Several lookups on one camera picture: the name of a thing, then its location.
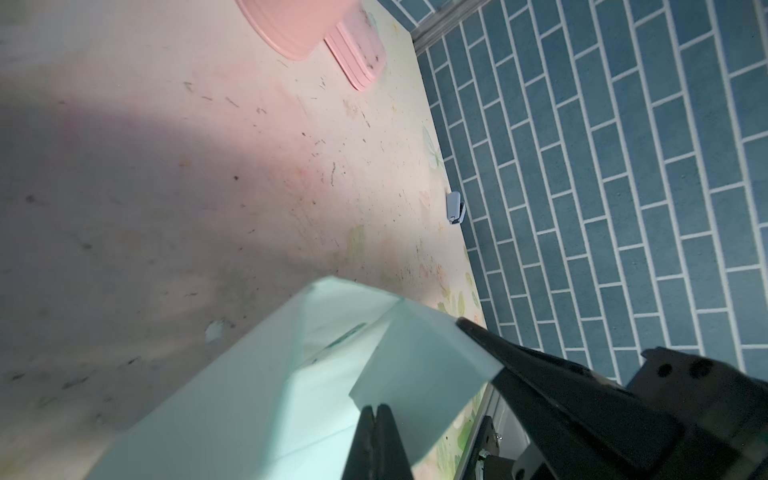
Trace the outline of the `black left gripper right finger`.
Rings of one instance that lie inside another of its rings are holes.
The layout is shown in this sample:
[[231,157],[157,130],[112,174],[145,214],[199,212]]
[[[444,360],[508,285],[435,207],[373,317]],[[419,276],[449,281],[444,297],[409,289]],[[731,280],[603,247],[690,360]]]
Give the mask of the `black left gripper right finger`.
[[374,478],[412,480],[413,475],[393,412],[388,405],[377,407],[374,427]]

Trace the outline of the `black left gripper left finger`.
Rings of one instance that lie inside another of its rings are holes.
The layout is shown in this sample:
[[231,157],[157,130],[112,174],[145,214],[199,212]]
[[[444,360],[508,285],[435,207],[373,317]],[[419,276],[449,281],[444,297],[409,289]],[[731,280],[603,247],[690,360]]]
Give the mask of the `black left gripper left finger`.
[[375,413],[371,406],[365,406],[350,446],[342,480],[370,480],[375,478]]

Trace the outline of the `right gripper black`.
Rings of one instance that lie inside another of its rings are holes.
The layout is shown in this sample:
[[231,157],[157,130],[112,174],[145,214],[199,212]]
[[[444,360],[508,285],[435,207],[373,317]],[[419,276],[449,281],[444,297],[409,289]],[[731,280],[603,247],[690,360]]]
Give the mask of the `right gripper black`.
[[661,347],[624,389],[574,362],[514,345],[460,318],[501,364],[501,394],[556,479],[764,479],[767,384]]

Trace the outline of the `light blue paper box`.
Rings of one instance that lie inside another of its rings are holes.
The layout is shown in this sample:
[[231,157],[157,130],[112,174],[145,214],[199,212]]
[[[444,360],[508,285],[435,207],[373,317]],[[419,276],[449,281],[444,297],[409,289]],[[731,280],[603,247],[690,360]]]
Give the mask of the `light blue paper box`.
[[338,479],[365,407],[417,465],[502,369],[443,312],[325,277],[124,433],[93,479]]

